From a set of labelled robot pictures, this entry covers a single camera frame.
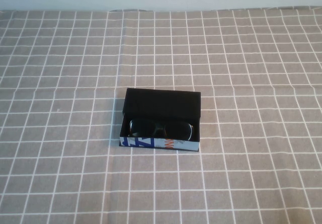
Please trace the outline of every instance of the white grid line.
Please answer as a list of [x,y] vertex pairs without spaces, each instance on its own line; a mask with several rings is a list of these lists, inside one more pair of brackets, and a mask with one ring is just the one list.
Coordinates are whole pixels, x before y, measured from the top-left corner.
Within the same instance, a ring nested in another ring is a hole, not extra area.
[[[10,112],[10,110],[11,110],[11,108],[12,108],[12,104],[13,104],[13,100],[14,100],[14,98],[15,98],[15,93],[17,92],[17,90],[18,90],[18,86],[19,86],[19,84],[17,85],[17,88],[16,88],[16,90],[15,90],[15,92],[14,92],[14,94],[13,94],[13,97],[12,97],[12,99],[11,99],[11,103],[10,103],[10,106],[9,106],[9,109],[8,109],[8,112]],[[8,115],[9,114],[7,114],[6,115],[6,117],[5,117],[5,120],[4,120],[4,124],[6,123],[6,121],[7,121],[7,119],[8,119]],[[4,128],[1,128],[1,130],[0,130],[0,136],[2,135],[2,132],[3,132],[3,129]],[[18,142],[18,146],[17,146],[17,149],[16,149],[16,152],[15,152],[15,157],[17,156],[17,154],[18,154],[18,149],[19,149],[19,147],[20,147],[20,143],[21,143],[21,140],[22,140],[22,136],[23,136],[23,133],[21,133],[21,137],[19,138],[19,142]],[[7,181],[6,181],[6,183],[5,183],[5,187],[4,187],[4,193],[5,193],[5,191],[6,191],[6,189],[7,189],[7,187],[8,187],[8,183],[9,183],[9,178],[10,178],[10,176],[11,176],[11,173],[12,173],[12,170],[13,170],[13,168],[14,168],[14,162],[15,162],[15,160],[13,160],[13,162],[11,163],[11,167],[10,167],[10,170],[9,170],[9,174],[8,174],[8,178],[7,178]],[[0,207],[2,206],[2,202],[3,202],[3,199],[4,199],[4,197],[2,196],[1,197],[1,200],[0,200]]]
[[[278,103],[278,101],[277,101],[276,97],[275,97],[275,102],[276,102],[276,104],[277,104],[278,111],[279,111],[280,117],[281,117],[281,119],[282,119],[282,123],[283,123],[284,131],[285,131],[285,134],[286,134],[286,136],[287,136],[287,140],[288,140],[288,143],[289,143],[289,146],[290,146],[291,152],[292,152],[292,153],[294,153],[294,151],[293,151],[293,147],[292,147],[292,144],[291,144],[290,139],[289,139],[289,137],[288,137],[288,132],[287,132],[287,129],[286,129],[286,126],[285,126],[285,123],[284,123],[284,118],[283,118],[283,116],[282,116],[282,113],[281,113],[281,110],[280,110],[280,107],[279,107],[279,103]],[[304,182],[303,182],[303,179],[302,179],[301,173],[300,173],[300,171],[299,171],[299,167],[298,167],[298,164],[297,164],[297,161],[296,161],[295,155],[293,155],[293,159],[294,159],[294,162],[295,162],[295,165],[296,165],[296,169],[297,169],[297,171],[298,171],[298,175],[299,175],[299,177],[300,177],[301,185],[304,187]],[[307,201],[308,209],[310,210],[310,214],[311,214],[311,217],[312,217],[313,223],[315,224],[314,215],[313,215],[313,212],[312,212],[312,209],[311,209],[311,205],[310,205],[310,202],[309,202],[309,199],[308,199],[308,196],[307,196],[307,192],[306,192],[305,190],[304,190],[304,195],[305,195],[305,198],[306,198],[306,201]]]
[[[104,34],[106,34],[106,30],[107,30],[107,26],[108,26],[108,16],[109,16],[109,12],[107,12],[107,17],[106,17],[106,24],[105,24],[105,32]],[[102,55],[103,55],[103,49],[102,49],[102,52],[101,52],[101,59],[100,59],[100,62],[102,61]],[[101,64],[99,66],[99,71],[98,71],[98,75],[100,74],[100,69],[101,69]],[[119,72],[119,64],[117,66],[117,70],[116,70],[116,78],[115,78],[115,85],[117,84],[117,76],[118,76],[118,72]],[[114,122],[114,109],[115,109],[115,98],[116,98],[116,88],[114,89],[114,100],[113,100],[113,109],[112,109],[112,118],[111,118],[111,123],[113,124]],[[93,110],[94,110],[94,107],[95,107],[95,100],[93,101],[93,108],[92,108],[92,117],[93,117]],[[113,130],[113,126],[111,125],[111,128],[110,128],[110,139],[112,138],[112,130]],[[107,183],[107,172],[108,172],[108,167],[109,167],[109,159],[110,159],[110,149],[111,149],[111,140],[109,141],[109,146],[108,146],[108,150],[107,150],[107,159],[106,159],[106,170],[105,170],[105,179],[104,179],[104,194],[103,194],[103,198],[102,198],[102,209],[101,209],[101,221],[100,223],[102,224],[103,223],[103,211],[104,211],[104,205],[105,205],[105,192],[106,192],[106,183]]]
[[[247,64],[246,64],[246,69],[247,69],[247,73],[248,73],[249,79],[251,80],[251,77],[250,77],[250,73],[249,73]],[[261,113],[260,113],[260,110],[259,110],[259,107],[258,107],[258,102],[257,102],[257,99],[256,99],[256,94],[255,94],[254,87],[253,87],[253,95],[254,95],[254,99],[255,99],[255,104],[256,104],[257,111],[258,111],[258,115],[259,115],[260,121],[262,122],[262,117],[261,117]],[[273,166],[273,169],[274,169],[274,174],[275,174],[275,178],[276,178],[276,181],[277,181],[278,189],[279,189],[279,192],[280,192],[280,195],[281,195],[283,207],[285,209],[285,215],[286,215],[286,218],[287,218],[287,222],[288,222],[288,224],[290,224],[288,212],[286,210],[285,200],[284,200],[283,193],[282,193],[282,188],[281,188],[280,180],[279,180],[278,175],[277,175],[277,171],[276,171],[276,168],[275,168],[275,163],[274,163],[273,157],[272,157],[271,147],[270,147],[270,145],[268,143],[268,140],[267,140],[267,136],[266,136],[266,132],[265,132],[265,128],[264,128],[264,123],[263,122],[262,122],[262,130],[263,130],[263,133],[264,133],[266,146],[267,146],[267,149],[269,151],[271,163],[272,163],[272,166]]]
[[[76,13],[74,15],[73,25],[75,25],[75,20],[76,20]],[[72,101],[72,104],[71,104],[71,111],[72,111],[72,109],[74,107],[75,97],[76,97],[76,91],[74,91],[74,98],[73,98],[73,101]],[[68,123],[70,123],[70,120],[71,120],[71,113],[69,114]],[[62,147],[62,151],[61,151],[61,158],[59,160],[59,165],[58,165],[58,169],[57,169],[57,173],[58,174],[59,174],[60,168],[61,168],[61,162],[62,162],[62,159],[63,159],[62,156],[63,156],[64,150],[65,150],[65,146],[66,146],[66,140],[67,140],[68,130],[69,130],[69,126],[67,126],[66,133],[65,133],[65,137],[64,137],[63,147]],[[59,175],[57,175],[56,176],[56,179],[55,179],[54,192],[56,192],[57,183],[58,183],[58,177],[59,177]],[[54,202],[54,197],[55,197],[55,194],[53,194],[53,196],[51,198],[50,208],[49,208],[49,215],[48,215],[47,222],[46,222],[47,224],[49,224],[49,221],[50,221],[50,215],[51,215],[51,210],[52,210],[52,206],[53,206],[53,202]]]
[[[86,44],[89,38],[89,32],[87,34],[87,38],[86,38]],[[84,61],[84,56],[85,56],[85,49],[84,49],[84,53],[83,53],[83,57],[82,57],[82,62]],[[77,84],[76,84],[76,89],[78,88],[78,84],[79,84],[79,76],[81,75],[81,71],[82,71],[82,65],[79,69],[79,75],[78,75],[78,79],[77,79]],[[94,103],[95,103],[95,95],[96,95],[96,91],[94,91],[94,100],[93,100],[93,105],[92,105],[92,113],[91,113],[91,120],[90,120],[90,127],[89,127],[89,131],[87,134],[87,141],[86,141],[86,147],[85,147],[85,155],[87,155],[87,150],[88,150],[88,145],[89,145],[89,138],[90,138],[90,134],[91,134],[91,124],[92,124],[92,120],[93,120],[93,109],[94,109]],[[79,182],[79,188],[78,188],[78,193],[77,193],[77,201],[76,201],[76,208],[75,208],[75,215],[74,215],[74,224],[76,223],[76,216],[77,216],[77,211],[78,211],[78,204],[79,204],[79,196],[81,195],[81,189],[82,189],[82,182],[83,182],[83,176],[84,176],[84,170],[85,170],[85,163],[86,163],[86,156],[83,159],[83,167],[82,167],[82,174],[80,176],[80,182]]]

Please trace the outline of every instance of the open box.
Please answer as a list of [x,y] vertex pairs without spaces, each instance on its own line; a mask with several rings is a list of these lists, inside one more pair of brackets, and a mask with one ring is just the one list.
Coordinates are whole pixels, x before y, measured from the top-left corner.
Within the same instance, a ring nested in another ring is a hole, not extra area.
[[[198,151],[200,115],[200,92],[128,88],[123,107],[120,146]],[[155,122],[164,128],[156,134],[136,136],[132,132],[134,122],[136,125]],[[182,131],[181,125],[184,124],[191,128],[190,137],[170,138],[169,132],[177,136],[176,132]]]

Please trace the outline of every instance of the box lid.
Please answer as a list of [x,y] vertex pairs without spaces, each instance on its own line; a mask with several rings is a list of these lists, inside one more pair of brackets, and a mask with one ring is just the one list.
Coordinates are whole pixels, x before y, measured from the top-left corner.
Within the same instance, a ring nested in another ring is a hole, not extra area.
[[128,117],[200,119],[201,93],[128,88],[123,114]]

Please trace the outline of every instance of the sunglasses frame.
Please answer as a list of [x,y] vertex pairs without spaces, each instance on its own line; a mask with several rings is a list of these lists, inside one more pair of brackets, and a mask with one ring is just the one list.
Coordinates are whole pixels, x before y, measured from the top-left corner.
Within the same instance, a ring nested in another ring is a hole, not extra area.
[[[157,121],[153,121],[153,120],[149,120],[149,119],[144,119],[144,118],[135,118],[135,119],[132,119],[131,121],[130,121],[130,135],[131,136],[134,136],[133,135],[133,133],[132,133],[132,124],[133,124],[133,120],[137,120],[137,119],[140,119],[140,120],[146,120],[146,121],[151,121],[151,122],[153,122],[154,124],[155,124],[155,129],[154,129],[154,132],[153,132],[153,134],[151,135],[151,137],[154,137],[155,136],[155,134],[158,132],[158,131],[160,131],[160,130],[162,130],[163,131],[163,133],[165,134],[165,137],[167,137],[167,132],[166,132],[166,123],[165,124],[162,124],[162,123],[160,123],[160,122],[157,122]],[[175,122],[180,122],[180,123],[187,123],[189,126],[190,126],[190,136],[189,136],[189,138],[188,139],[185,139],[185,141],[190,141],[190,139],[191,139],[191,137],[192,137],[192,133],[193,133],[193,129],[194,129],[194,127],[189,123],[189,122],[184,122],[184,121],[175,121]]]

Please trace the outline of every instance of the plaid fabric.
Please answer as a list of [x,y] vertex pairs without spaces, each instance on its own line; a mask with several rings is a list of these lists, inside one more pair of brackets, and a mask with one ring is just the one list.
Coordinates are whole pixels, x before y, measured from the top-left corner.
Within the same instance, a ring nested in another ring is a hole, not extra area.
[[[321,62],[321,8],[0,13],[0,223],[322,223]],[[200,152],[118,147],[127,87]]]

